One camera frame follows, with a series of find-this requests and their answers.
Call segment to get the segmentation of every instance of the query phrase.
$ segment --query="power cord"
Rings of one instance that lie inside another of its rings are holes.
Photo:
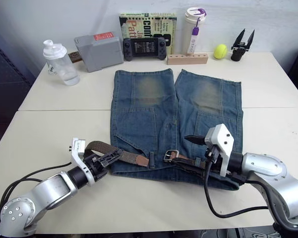
[[[48,168],[44,168],[44,169],[40,169],[40,170],[37,170],[37,171],[34,171],[32,173],[29,173],[28,175],[22,177],[21,179],[17,180],[17,181],[14,181],[13,183],[11,183],[7,188],[6,190],[4,191],[2,197],[1,197],[1,201],[0,201],[0,212],[2,210],[2,207],[8,202],[13,190],[17,187],[17,185],[23,181],[36,181],[36,182],[42,182],[42,180],[40,179],[36,179],[36,178],[28,178],[34,174],[37,174],[39,172],[42,172],[42,171],[46,171],[46,170],[52,170],[52,169],[57,169],[57,168],[62,168],[62,167],[66,167],[68,165],[70,165],[71,162],[67,163],[67,164],[64,164],[64,165],[58,165],[58,166],[53,166],[53,167],[48,167]]]
[[[209,195],[209,189],[208,189],[208,180],[209,180],[209,174],[210,174],[212,163],[213,163],[212,161],[207,162],[207,167],[206,167],[205,175],[204,175],[204,191],[205,191],[205,196],[207,198],[209,208],[215,216],[217,216],[219,218],[229,218],[229,217],[234,217],[234,216],[243,214],[245,212],[268,209],[267,206],[260,206],[260,207],[250,207],[250,208],[242,209],[240,211],[229,213],[229,214],[224,214],[224,215],[217,213],[212,205],[210,195]]]

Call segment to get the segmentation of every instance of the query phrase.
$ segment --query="pocket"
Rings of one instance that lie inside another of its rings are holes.
[[[223,116],[216,116],[216,115],[199,111],[197,115],[196,124],[195,124],[194,134],[206,136],[206,134],[208,133],[211,127],[214,127],[222,123],[228,128],[228,130],[230,131],[230,133],[234,138],[233,150],[235,150],[236,144],[238,144],[240,140],[240,138],[237,135],[237,119],[230,119]],[[192,158],[196,158],[196,157],[204,158],[206,148],[207,148],[206,145],[201,146],[201,145],[192,144],[192,148],[191,148]]]
[[[150,151],[157,151],[154,108],[117,110],[114,135],[119,148],[149,158]]]

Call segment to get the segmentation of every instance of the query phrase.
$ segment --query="belt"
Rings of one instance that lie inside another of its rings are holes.
[[[88,156],[92,150],[100,152],[102,154],[107,154],[108,152],[112,152],[117,149],[117,147],[109,145],[102,141],[92,141],[85,148],[84,156]],[[145,156],[133,154],[127,151],[123,151],[119,160],[144,167],[147,167],[149,163],[149,159],[147,159]]]
[[[174,163],[181,167],[184,171],[199,176],[203,176],[206,167],[206,163],[204,161],[201,162],[200,159],[190,159],[179,154],[178,150],[168,150],[164,155],[163,161]]]

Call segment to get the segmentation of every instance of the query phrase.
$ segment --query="denim shorts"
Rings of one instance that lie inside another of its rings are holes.
[[[149,159],[148,167],[117,161],[114,175],[203,185],[203,179],[163,161],[167,150],[204,161],[206,146],[186,135],[205,136],[224,123],[234,137],[233,151],[242,152],[241,83],[182,70],[176,83],[171,69],[115,74],[110,139],[113,146]],[[239,184],[211,173],[209,186],[237,190]]]

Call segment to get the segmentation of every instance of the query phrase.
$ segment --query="book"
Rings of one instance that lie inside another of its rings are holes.
[[[173,53],[176,13],[121,13],[119,21],[123,39],[163,37],[167,54]]]

